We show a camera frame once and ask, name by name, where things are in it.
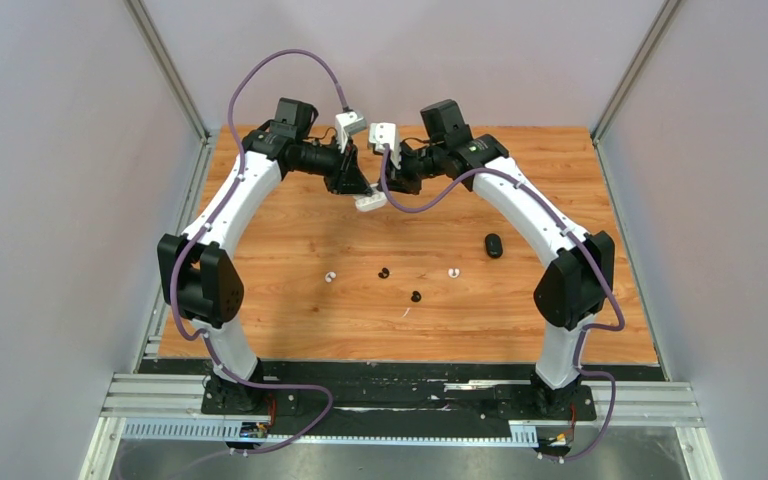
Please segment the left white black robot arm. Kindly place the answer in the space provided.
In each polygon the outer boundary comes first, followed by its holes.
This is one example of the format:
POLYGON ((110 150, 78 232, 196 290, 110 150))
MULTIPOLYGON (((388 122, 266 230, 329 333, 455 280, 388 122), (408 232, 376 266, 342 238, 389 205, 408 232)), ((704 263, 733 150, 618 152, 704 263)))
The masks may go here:
POLYGON ((254 413, 266 402, 263 364, 239 317, 244 284, 232 260, 266 197, 290 172, 321 177, 335 195, 374 192, 352 139, 366 129, 365 118, 344 108, 334 135, 322 141, 310 134, 318 115, 309 103, 280 99, 274 117, 238 141, 242 151, 202 213, 182 233, 158 242, 163 297, 175 326, 183 338, 203 340, 211 357, 205 413, 254 413))

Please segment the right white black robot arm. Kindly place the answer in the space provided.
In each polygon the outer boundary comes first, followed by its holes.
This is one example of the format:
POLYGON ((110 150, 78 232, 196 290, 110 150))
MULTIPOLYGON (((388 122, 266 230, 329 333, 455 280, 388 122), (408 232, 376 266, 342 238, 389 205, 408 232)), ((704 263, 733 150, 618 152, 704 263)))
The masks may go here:
POLYGON ((565 413, 581 382, 586 330, 613 291, 615 242, 555 207, 498 139, 472 133, 456 101, 437 102, 420 115, 428 139, 417 149, 399 140, 391 123, 370 127, 384 194, 418 194, 424 180, 445 175, 487 201, 525 239, 545 268, 533 298, 546 326, 524 401, 540 416, 565 413))

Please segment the white earbud charging case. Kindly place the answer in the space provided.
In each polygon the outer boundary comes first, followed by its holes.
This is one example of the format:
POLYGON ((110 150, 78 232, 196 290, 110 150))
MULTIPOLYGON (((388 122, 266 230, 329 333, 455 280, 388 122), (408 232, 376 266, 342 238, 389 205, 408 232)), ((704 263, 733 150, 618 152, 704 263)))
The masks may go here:
POLYGON ((362 213, 371 212, 382 208, 388 204, 388 200, 383 191, 374 188, 371 193, 354 196, 355 208, 362 213))

